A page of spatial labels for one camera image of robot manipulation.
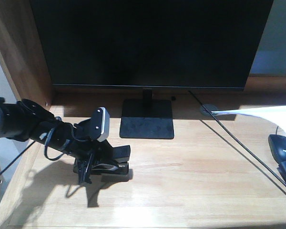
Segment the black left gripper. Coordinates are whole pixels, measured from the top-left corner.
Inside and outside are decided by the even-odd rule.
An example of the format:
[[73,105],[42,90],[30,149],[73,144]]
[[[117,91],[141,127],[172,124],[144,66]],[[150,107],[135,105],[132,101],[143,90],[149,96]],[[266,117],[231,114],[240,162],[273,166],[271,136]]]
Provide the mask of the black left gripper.
[[[59,119],[47,120],[39,122],[32,130],[32,139],[45,146],[44,155],[48,160],[56,161],[62,155],[69,155],[78,159],[76,165],[78,168],[79,185],[92,183],[90,175],[95,153],[91,153],[88,157],[90,151],[96,150],[99,147],[104,151],[112,148],[107,139],[103,142],[90,139],[90,119],[74,125]],[[62,152],[62,155],[56,157],[48,156],[49,147]]]

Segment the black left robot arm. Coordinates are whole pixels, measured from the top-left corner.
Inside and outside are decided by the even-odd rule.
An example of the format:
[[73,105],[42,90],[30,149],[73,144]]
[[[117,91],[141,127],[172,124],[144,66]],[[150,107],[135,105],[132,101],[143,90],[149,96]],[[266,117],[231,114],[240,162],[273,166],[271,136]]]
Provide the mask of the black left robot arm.
[[8,104],[0,97],[0,138],[41,143],[50,161],[63,155],[74,157],[79,183],[90,183],[92,173],[114,174],[119,168],[106,140],[109,119],[107,110],[98,107],[91,118],[73,125],[32,100]]

